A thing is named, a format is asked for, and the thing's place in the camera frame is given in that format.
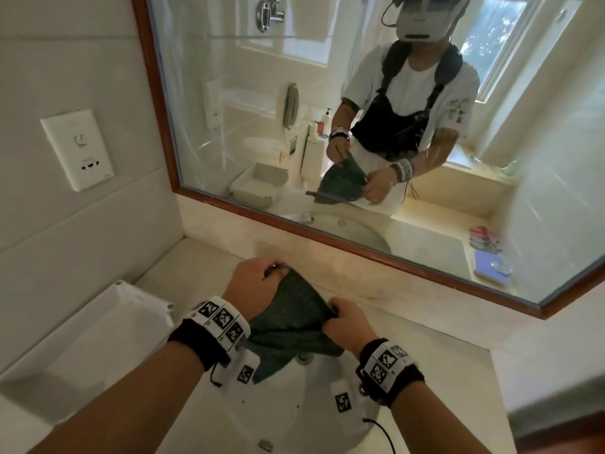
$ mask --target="person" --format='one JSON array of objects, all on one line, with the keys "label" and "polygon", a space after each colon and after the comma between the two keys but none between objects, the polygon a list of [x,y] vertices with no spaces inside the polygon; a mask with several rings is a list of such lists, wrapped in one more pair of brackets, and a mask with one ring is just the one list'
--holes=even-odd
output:
[{"label": "person", "polygon": [[397,24],[389,25],[399,41],[375,47],[361,61],[327,149],[337,165],[351,153],[367,173],[364,196],[354,204],[387,215],[399,211],[408,182],[443,165],[467,135],[480,86],[477,71],[450,43],[470,0],[393,3],[402,5]]},{"label": "person", "polygon": [[[223,294],[223,301],[246,320],[261,314],[287,274],[288,269],[283,266],[279,258],[242,262]],[[360,359],[364,349],[376,342],[378,336],[352,301],[333,298],[331,304],[337,309],[338,318],[325,323],[324,333]],[[176,331],[188,321],[191,322],[183,321]],[[165,344],[57,427],[30,454],[154,453],[201,377],[209,371],[205,362],[214,352],[208,351],[215,350],[217,343],[204,328],[195,326],[199,329],[188,330],[178,340]],[[188,346],[183,338],[192,332],[195,337],[189,340],[198,342]],[[412,454],[489,453],[423,381],[412,382],[394,395],[391,410]]]}]

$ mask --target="black harness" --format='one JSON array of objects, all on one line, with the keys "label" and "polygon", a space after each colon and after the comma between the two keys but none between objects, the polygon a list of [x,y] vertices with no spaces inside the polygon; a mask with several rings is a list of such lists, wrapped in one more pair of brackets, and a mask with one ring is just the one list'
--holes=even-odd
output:
[{"label": "black harness", "polygon": [[384,78],[378,95],[361,121],[351,129],[367,151],[378,154],[389,162],[411,159],[418,154],[431,110],[445,86],[458,76],[464,62],[458,48],[450,45],[435,71],[435,88],[427,99],[426,108],[408,116],[400,116],[393,111],[387,90],[404,68],[411,53],[412,45],[408,42],[397,41],[390,47],[382,62]]}]

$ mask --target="folded towel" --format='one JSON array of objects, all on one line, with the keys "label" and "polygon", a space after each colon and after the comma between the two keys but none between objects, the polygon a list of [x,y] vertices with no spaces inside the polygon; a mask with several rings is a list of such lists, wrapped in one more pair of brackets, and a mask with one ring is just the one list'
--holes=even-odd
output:
[{"label": "folded towel", "polygon": [[343,166],[334,164],[324,175],[317,192],[307,193],[315,196],[315,203],[335,205],[355,202],[361,199],[364,186],[368,184],[366,173],[359,167],[349,152]]},{"label": "folded towel", "polygon": [[323,324],[336,317],[311,284],[291,269],[269,307],[250,322],[246,348],[261,359],[253,382],[271,377],[301,353],[340,357],[344,350],[321,332]]}]

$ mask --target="wooden mirror frame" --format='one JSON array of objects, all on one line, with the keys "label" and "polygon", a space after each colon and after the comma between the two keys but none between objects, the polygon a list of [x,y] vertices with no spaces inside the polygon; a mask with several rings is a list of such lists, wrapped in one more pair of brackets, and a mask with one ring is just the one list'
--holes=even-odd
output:
[{"label": "wooden mirror frame", "polygon": [[182,185],[178,174],[178,165],[175,154],[175,146],[172,139],[172,131],[170,129],[168,108],[164,99],[162,72],[160,70],[160,64],[158,63],[157,53],[155,51],[154,29],[151,20],[151,12],[149,10],[147,0],[132,0],[132,6],[134,7],[134,14],[139,29],[139,38],[141,48],[143,50],[145,65],[147,67],[149,87],[151,89],[151,95],[155,107],[155,115],[157,118],[158,128],[160,130],[160,136],[162,138],[164,154],[166,156],[166,164],[168,165],[170,185],[175,193],[232,213],[236,213],[237,215],[241,215],[251,220],[268,224],[274,228],[282,229],[284,231],[291,232],[292,234],[303,236],[316,242],[353,253],[360,257],[381,263],[385,266],[394,267],[400,271],[416,275],[426,280],[430,280],[431,282],[439,283],[446,287],[453,288],[463,293],[467,293],[477,298],[482,298],[491,303],[505,306],[509,309],[513,309],[542,320],[546,320],[553,316],[555,313],[570,305],[579,297],[605,280],[605,259],[602,259],[572,279],[564,287],[555,291],[540,304],[534,304],[522,298],[514,297],[486,286],[481,286],[474,282],[458,278],[454,275],[446,274],[436,269],[425,267],[392,255],[387,255],[352,242],[341,240],[334,236],[324,234],[321,231],[294,223],[293,221],[288,221],[284,218],[279,218],[277,216],[257,211],[246,206],[238,205],[231,201],[192,190]]}]

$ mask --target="electrical outlet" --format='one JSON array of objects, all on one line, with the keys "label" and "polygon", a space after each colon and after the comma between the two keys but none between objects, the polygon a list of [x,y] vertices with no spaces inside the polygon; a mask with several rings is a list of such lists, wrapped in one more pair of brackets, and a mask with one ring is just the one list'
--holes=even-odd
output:
[{"label": "electrical outlet", "polygon": [[223,85],[220,79],[208,81],[204,85],[204,106],[208,129],[223,125]]},{"label": "electrical outlet", "polygon": [[73,190],[82,191],[115,176],[92,111],[53,116],[41,123]]}]

